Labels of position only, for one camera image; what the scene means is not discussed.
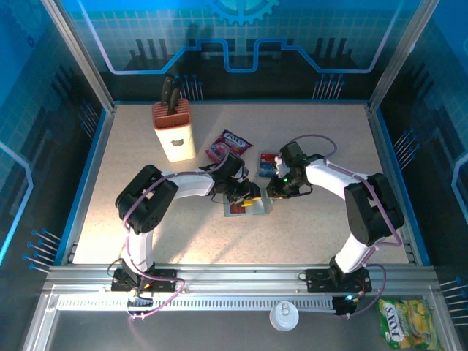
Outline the clear plastic tray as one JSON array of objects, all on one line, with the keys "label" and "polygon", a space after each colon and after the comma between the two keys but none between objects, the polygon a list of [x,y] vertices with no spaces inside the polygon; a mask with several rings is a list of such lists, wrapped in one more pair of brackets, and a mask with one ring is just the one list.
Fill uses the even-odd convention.
[{"label": "clear plastic tray", "polygon": [[274,154],[278,154],[278,156],[281,155],[281,153],[280,153],[278,150],[273,150],[272,148],[261,149],[260,152],[259,152],[259,154],[258,154],[258,157],[257,157],[257,176],[258,176],[259,165],[260,165],[260,163],[261,163],[261,161],[260,161],[260,154],[261,154],[262,152],[274,153]]}]

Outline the purple Fox's candy bag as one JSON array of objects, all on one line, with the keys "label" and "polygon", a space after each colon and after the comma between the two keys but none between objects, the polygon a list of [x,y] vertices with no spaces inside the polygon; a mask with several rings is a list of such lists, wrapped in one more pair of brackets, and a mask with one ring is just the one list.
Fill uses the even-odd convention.
[{"label": "purple Fox's candy bag", "polygon": [[241,156],[253,145],[247,140],[225,129],[205,151],[210,160],[220,163],[228,153]]}]

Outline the white and orange knife block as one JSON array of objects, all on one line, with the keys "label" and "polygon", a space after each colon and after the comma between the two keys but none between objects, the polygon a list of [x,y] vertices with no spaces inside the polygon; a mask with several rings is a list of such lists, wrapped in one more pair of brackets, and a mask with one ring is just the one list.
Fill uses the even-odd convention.
[{"label": "white and orange knife block", "polygon": [[178,100],[175,114],[168,114],[168,106],[160,102],[152,106],[152,121],[156,136],[169,162],[180,162],[196,157],[189,101]]}]

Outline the black electronics box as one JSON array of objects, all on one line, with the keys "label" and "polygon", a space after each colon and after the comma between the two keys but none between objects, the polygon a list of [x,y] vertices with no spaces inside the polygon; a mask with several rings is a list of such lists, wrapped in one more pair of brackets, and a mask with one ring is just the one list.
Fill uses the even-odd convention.
[{"label": "black electronics box", "polygon": [[333,296],[332,305],[337,316],[348,316],[354,314],[358,307],[358,302],[362,298],[360,292],[355,292],[343,296]]}]

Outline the yellow green Fox's candy bag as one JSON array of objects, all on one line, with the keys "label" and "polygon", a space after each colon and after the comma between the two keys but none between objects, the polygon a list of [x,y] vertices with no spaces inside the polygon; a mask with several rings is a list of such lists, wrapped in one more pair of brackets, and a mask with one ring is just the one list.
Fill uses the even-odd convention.
[{"label": "yellow green Fox's candy bag", "polygon": [[426,300],[381,298],[377,311],[381,336],[390,349],[445,351]]}]

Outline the aluminium cross rail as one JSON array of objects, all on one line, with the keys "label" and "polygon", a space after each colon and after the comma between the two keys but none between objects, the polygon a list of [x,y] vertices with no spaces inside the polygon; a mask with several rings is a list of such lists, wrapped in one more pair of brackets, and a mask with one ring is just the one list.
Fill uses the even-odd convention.
[{"label": "aluminium cross rail", "polygon": [[[156,264],[157,269],[174,269],[184,279],[187,295],[305,295],[306,283],[299,280],[308,269],[326,269],[327,265],[222,265]],[[436,272],[431,266],[387,264],[367,265],[372,291],[385,284],[385,295],[428,295],[429,286],[440,291]],[[108,291],[111,272],[106,265],[67,265],[52,267],[45,279],[44,293],[92,293]]]}]

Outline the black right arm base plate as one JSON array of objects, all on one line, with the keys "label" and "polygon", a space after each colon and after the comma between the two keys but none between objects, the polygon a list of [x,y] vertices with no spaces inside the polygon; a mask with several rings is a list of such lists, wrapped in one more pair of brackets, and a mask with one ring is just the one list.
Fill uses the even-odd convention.
[{"label": "black right arm base plate", "polygon": [[360,268],[349,274],[342,276],[335,270],[328,269],[308,269],[304,271],[303,279],[309,293],[365,293],[372,291],[369,272]]}]

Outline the aluminium side rail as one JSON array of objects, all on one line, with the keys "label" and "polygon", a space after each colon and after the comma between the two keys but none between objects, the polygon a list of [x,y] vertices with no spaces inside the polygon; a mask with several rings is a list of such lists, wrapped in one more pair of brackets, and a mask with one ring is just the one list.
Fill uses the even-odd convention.
[{"label": "aluminium side rail", "polygon": [[102,164],[116,112],[103,111],[83,168],[80,182],[54,260],[55,266],[67,265],[75,242],[83,230],[94,186]]},{"label": "aluminium side rail", "polygon": [[424,243],[415,212],[412,208],[410,197],[404,183],[401,169],[397,162],[396,154],[393,149],[393,144],[385,125],[385,121],[379,110],[371,111],[367,104],[365,104],[364,107],[369,121],[369,126],[373,134],[376,150],[380,158],[380,164],[384,174],[388,177],[390,185],[393,187],[396,199],[398,200],[404,215],[404,225],[401,227],[401,234],[404,240],[409,243],[412,250],[412,262],[416,265],[430,266],[431,261],[426,250],[426,245]]}]

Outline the short black-handled knife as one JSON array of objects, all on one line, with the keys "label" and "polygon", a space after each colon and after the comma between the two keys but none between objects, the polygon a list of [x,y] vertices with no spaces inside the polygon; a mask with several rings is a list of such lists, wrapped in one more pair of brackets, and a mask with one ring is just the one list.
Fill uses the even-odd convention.
[{"label": "short black-handled knife", "polygon": [[174,88],[171,92],[170,99],[168,102],[168,109],[167,109],[167,114],[172,115],[176,114],[176,107],[178,106],[178,101],[180,98],[180,88]]}]

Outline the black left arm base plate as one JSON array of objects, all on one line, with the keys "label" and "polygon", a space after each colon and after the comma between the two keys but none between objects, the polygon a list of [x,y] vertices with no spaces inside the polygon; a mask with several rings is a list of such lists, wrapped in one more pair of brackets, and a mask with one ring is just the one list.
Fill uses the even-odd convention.
[{"label": "black left arm base plate", "polygon": [[174,269],[151,269],[149,274],[161,276],[165,280],[152,281],[148,278],[137,276],[134,272],[127,273],[123,268],[117,268],[113,273],[110,290],[112,292],[137,292],[145,293],[174,293],[176,291],[177,273]]}]

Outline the long black-handled knife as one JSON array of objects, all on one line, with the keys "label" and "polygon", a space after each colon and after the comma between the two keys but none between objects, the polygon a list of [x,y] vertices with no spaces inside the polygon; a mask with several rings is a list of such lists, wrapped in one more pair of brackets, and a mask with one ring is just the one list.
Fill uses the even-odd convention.
[{"label": "long black-handled knife", "polygon": [[165,75],[163,84],[162,84],[162,92],[161,92],[161,99],[160,103],[161,106],[167,107],[168,103],[170,101],[170,97],[172,94],[173,90],[173,84],[176,81],[175,77],[173,75]]}]

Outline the aluminium frame post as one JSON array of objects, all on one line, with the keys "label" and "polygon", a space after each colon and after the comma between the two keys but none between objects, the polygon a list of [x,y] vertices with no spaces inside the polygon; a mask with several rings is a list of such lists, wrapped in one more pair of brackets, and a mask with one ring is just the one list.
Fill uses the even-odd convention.
[{"label": "aluminium frame post", "polygon": [[405,61],[414,50],[417,41],[431,19],[439,2],[440,0],[420,1],[415,14],[412,16],[411,21],[402,34],[388,65],[383,71],[371,95],[368,105],[368,112],[371,115],[377,112],[377,108],[381,105]]},{"label": "aluminium frame post", "polygon": [[114,100],[87,51],[86,46],[83,44],[78,32],[72,25],[72,21],[66,13],[64,6],[59,0],[40,0],[40,2],[65,41],[102,107],[107,113],[113,113],[115,109]]}]

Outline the aluminium lower frame bar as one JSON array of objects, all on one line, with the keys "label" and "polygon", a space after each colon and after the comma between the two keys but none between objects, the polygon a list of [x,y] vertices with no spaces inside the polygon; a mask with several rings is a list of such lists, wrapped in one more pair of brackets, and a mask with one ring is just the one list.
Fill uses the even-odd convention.
[{"label": "aluminium lower frame bar", "polygon": [[21,351],[45,351],[57,314],[59,295],[41,294]]},{"label": "aluminium lower frame bar", "polygon": [[456,328],[452,322],[442,293],[429,286],[429,293],[426,298],[432,310],[434,324],[444,350],[463,351],[463,346],[456,333]]}]

